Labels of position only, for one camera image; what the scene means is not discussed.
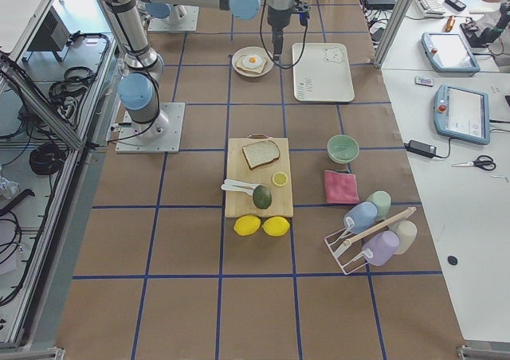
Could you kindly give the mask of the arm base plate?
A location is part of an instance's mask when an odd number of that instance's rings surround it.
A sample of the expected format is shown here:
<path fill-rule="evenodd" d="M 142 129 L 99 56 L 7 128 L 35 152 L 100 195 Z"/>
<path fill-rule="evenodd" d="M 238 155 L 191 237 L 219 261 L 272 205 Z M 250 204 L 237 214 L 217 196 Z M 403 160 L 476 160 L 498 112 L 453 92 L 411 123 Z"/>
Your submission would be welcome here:
<path fill-rule="evenodd" d="M 168 3 L 146 4 L 149 32 L 194 32 L 198 25 L 197 6 L 171 5 Z"/>
<path fill-rule="evenodd" d="M 118 154 L 152 154 L 179 152 L 182 124 L 184 120 L 184 103 L 161 103 L 160 115 L 152 126 L 133 123 L 127 111 L 124 112 L 124 123 L 129 126 L 121 127 L 118 141 L 116 142 L 116 153 Z"/>

